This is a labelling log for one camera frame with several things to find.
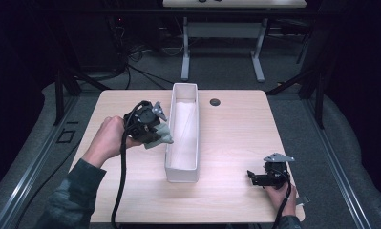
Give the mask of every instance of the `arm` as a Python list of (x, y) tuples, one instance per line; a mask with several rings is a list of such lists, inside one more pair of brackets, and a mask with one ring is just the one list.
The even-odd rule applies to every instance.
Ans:
[[(282, 204), (283, 199), (286, 196), (288, 184), (285, 183), (282, 188), (276, 190), (273, 187), (265, 187), (273, 206), (278, 210)], [(302, 228), (300, 220), (295, 216), (295, 206), (296, 206), (296, 195), (297, 191), (294, 185), (291, 185), (291, 194), (288, 198), (285, 208), (282, 212), (282, 217), (280, 218), (279, 228), (280, 229), (297, 229)]]
[[(119, 116), (107, 117), (95, 134), (88, 151), (50, 195), (45, 212), (35, 228), (88, 228), (95, 210), (98, 186), (106, 171), (103, 163), (119, 155), (124, 133)], [(127, 139), (127, 148), (140, 145)]]

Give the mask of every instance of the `white container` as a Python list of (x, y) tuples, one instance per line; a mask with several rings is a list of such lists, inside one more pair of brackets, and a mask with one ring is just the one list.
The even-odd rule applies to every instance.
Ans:
[(170, 182), (199, 180), (199, 93), (197, 84), (173, 86), (169, 129), (174, 143), (166, 148), (165, 170)]

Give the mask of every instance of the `sleeve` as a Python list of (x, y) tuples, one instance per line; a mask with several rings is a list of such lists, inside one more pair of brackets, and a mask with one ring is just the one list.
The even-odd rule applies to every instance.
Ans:
[(283, 216), (280, 218), (279, 229), (301, 229), (300, 220), (295, 216)]
[(97, 189), (105, 174), (80, 159), (48, 198), (35, 228), (89, 228)]

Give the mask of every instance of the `white table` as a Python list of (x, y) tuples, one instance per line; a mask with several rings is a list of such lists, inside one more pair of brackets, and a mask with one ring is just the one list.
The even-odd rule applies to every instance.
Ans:
[[(163, 0), (165, 8), (254, 8), (254, 9), (278, 9), (278, 8), (304, 8), (305, 0), (207, 0), (204, 3), (198, 0)], [(256, 47), (250, 52), (253, 67), (258, 82), (265, 82), (259, 54), (265, 38), (266, 22), (262, 23), (196, 23), (188, 22), (183, 18), (183, 64), (181, 67), (181, 80), (187, 81), (190, 68), (190, 51), (188, 47), (189, 37), (232, 37), (232, 38), (256, 38)]]
[[(76, 152), (73, 166), (88, 149), (104, 118), (124, 115), (142, 99), (161, 102), (169, 116), (172, 91), (105, 91)], [(213, 107), (210, 99), (221, 105)], [(246, 170), (264, 174), (263, 158), (284, 154), (265, 93), (262, 91), (199, 91), (200, 179), (170, 183), (166, 179), (166, 145), (127, 151), (127, 178), (116, 215), (126, 223), (272, 222), (276, 211), (266, 191), (253, 186)], [(108, 222), (119, 185), (120, 158), (106, 161), (92, 222)], [(297, 216), (305, 217), (302, 206)]]

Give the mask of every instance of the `hand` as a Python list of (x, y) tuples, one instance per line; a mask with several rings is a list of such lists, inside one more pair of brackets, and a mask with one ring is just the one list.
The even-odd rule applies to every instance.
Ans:
[[(274, 189), (271, 186), (265, 187), (265, 190), (270, 196), (271, 203), (277, 210), (279, 210), (280, 205), (282, 205), (283, 199), (285, 199), (287, 188), (288, 183), (285, 183), (285, 185), (283, 185), (283, 187), (281, 187), (278, 190)], [(296, 195), (297, 190), (295, 186), (291, 184), (291, 193), (286, 203), (286, 206), (283, 209), (282, 216), (295, 216)]]
[[(121, 117), (106, 117), (82, 159), (100, 168), (107, 159), (120, 154), (119, 149), (123, 133), (124, 120)], [(130, 137), (127, 138), (127, 149), (140, 144), (140, 142), (134, 141)]]

